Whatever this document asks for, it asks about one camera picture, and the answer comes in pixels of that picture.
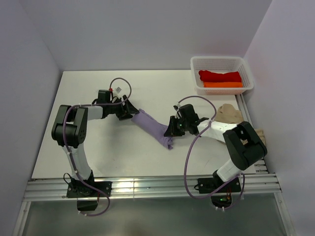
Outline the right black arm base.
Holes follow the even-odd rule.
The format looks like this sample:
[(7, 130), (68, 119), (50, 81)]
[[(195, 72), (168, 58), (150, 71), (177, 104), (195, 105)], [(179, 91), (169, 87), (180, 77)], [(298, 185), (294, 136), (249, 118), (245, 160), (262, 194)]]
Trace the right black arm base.
[[(213, 177), (198, 178), (197, 185), (194, 189), (199, 192), (199, 194), (209, 194), (219, 188), (223, 182), (215, 180)], [(241, 184), (238, 178), (233, 179), (230, 183), (222, 187), (217, 193), (238, 193), (241, 192)]]

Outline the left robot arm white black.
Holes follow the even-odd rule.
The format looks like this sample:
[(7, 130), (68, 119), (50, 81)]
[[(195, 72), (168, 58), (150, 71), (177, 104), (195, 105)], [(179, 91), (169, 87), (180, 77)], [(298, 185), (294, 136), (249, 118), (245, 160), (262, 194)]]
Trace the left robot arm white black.
[(125, 120), (139, 113), (126, 95), (119, 97), (118, 93), (113, 89), (99, 90), (98, 97), (90, 105), (61, 105), (53, 124), (52, 139), (63, 148), (71, 166), (71, 188), (78, 188), (84, 196), (91, 196), (96, 190), (84, 149), (88, 121), (109, 115)]

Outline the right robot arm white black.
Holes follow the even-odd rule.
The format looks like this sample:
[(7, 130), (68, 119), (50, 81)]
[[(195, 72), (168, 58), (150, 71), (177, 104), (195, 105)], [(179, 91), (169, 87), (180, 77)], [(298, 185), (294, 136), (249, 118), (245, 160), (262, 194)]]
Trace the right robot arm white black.
[(200, 118), (191, 104), (175, 109), (177, 114), (170, 117), (165, 137), (181, 137), (189, 132), (225, 143), (230, 159), (213, 174), (213, 186), (217, 191), (225, 191), (230, 186), (230, 179), (266, 156), (266, 145), (249, 122), (229, 124)]

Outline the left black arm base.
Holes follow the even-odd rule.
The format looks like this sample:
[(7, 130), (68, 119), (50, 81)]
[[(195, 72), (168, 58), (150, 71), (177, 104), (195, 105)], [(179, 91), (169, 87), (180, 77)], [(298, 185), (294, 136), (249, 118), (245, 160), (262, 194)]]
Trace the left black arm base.
[(109, 198), (112, 190), (111, 181), (95, 181), (93, 172), (84, 180), (75, 180), (69, 173), (64, 173), (63, 180), (67, 184), (67, 198), (77, 199), (77, 210), (79, 212), (95, 211), (98, 207), (100, 197)]

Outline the white plastic basket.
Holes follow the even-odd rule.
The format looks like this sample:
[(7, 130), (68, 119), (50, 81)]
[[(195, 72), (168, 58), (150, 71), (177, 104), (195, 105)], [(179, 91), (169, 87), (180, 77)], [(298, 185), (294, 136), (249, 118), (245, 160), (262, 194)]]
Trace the white plastic basket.
[(254, 87), (251, 70), (241, 57), (192, 57), (190, 68), (199, 95), (239, 95)]

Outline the lilac t shirt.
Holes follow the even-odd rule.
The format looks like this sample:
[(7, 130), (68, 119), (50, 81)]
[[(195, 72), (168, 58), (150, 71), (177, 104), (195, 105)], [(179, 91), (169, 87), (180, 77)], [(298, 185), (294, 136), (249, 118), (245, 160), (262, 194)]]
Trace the lilac t shirt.
[(159, 123), (144, 110), (139, 109), (139, 113), (135, 114), (131, 121), (139, 126), (142, 130), (154, 137), (163, 147), (171, 150), (173, 148), (172, 137), (165, 137), (168, 126)]

